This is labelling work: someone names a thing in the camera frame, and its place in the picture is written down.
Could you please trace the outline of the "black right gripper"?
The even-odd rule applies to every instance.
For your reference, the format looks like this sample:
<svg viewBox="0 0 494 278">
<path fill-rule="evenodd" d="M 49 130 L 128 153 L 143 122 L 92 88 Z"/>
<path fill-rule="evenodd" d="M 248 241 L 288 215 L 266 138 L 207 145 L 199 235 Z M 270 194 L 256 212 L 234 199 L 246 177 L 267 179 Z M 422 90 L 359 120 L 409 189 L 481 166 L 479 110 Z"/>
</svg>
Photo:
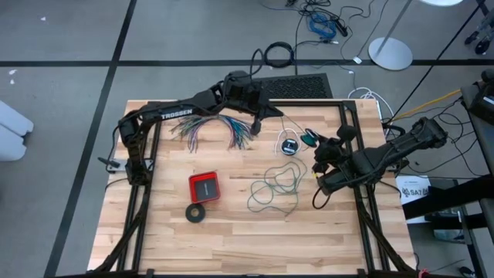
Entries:
<svg viewBox="0 0 494 278">
<path fill-rule="evenodd" d="M 347 149 L 343 147 L 357 136 L 357 129 L 350 125 L 342 125 L 337 130 L 337 137 L 325 137 L 318 133 L 314 134 L 318 141 L 314 148 L 315 160 L 334 164 L 347 157 Z"/>
</svg>

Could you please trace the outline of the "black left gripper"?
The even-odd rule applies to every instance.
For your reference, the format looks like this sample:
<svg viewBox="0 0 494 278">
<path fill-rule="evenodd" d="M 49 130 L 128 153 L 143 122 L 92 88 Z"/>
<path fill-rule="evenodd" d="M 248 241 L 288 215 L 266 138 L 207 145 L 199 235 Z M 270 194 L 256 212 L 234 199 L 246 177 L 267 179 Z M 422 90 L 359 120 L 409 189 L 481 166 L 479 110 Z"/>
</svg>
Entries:
<svg viewBox="0 0 494 278">
<path fill-rule="evenodd" d="M 243 87 L 239 104 L 241 112 L 250 114 L 260 120 L 284 116 L 284 113 L 276 106 L 268 104 L 268 99 L 262 90 L 261 83 L 249 83 Z"/>
</svg>

